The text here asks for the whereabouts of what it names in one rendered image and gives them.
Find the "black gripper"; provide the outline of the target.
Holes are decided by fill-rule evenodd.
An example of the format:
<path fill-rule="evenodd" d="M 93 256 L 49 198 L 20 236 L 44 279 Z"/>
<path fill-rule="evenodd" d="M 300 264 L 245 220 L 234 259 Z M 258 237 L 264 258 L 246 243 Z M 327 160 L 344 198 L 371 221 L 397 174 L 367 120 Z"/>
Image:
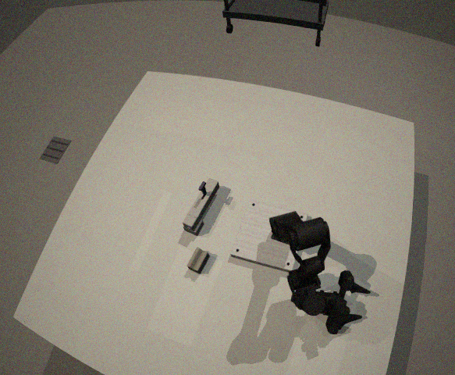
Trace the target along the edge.
<path fill-rule="evenodd" d="M 346 291 L 350 291 L 352 294 L 354 292 L 363 293 L 363 294 L 371 293 L 370 291 L 368 291 L 368 289 L 365 289 L 362 286 L 360 286 L 354 282 L 354 276 L 352 275 L 352 273 L 349 270 L 348 271 L 344 270 L 343 272 L 340 273 L 339 286 L 340 286 L 339 294 L 337 293 L 337 291 L 334 291 L 333 293 L 331 293 L 331 292 L 327 293 L 327 292 L 324 292 L 323 290 L 320 290 L 320 292 L 318 292 L 318 294 L 321 295 L 324 298 L 324 300 L 326 301 L 331 298 L 339 298 L 339 297 L 344 298 Z M 360 315 L 349 314 L 349 316 L 347 317 L 346 323 L 349 323 L 349 322 L 352 322 L 355 320 L 359 320 L 361 318 L 362 318 L 362 316 L 360 316 Z M 340 324 L 336 325 L 334 322 L 332 322 L 330 320 L 330 318 L 328 316 L 325 325 L 327 327 L 327 331 L 330 334 L 337 334 L 338 330 L 341 330 L 344 324 L 345 323 L 340 323 Z"/>

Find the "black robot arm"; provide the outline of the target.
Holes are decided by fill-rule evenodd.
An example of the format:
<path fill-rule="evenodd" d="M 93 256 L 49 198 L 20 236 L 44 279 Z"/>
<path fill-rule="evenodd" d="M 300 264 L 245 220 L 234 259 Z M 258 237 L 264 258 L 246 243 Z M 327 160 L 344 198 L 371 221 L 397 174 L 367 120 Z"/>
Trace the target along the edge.
<path fill-rule="evenodd" d="M 320 314 L 325 305 L 328 306 L 322 315 L 329 316 L 336 325 L 346 323 L 350 308 L 344 298 L 324 300 L 316 289 L 321 288 L 318 274 L 325 270 L 325 259 L 331 247 L 328 223 L 321 217 L 303 221 L 296 211 L 269 217 L 272 228 L 272 239 L 290 245 L 293 257 L 299 262 L 297 270 L 291 270 L 287 276 L 292 291 L 291 302 L 299 310 L 310 316 Z M 296 253 L 307 248 L 321 245 L 318 255 L 304 259 Z M 296 292 L 295 292 L 296 291 Z"/>

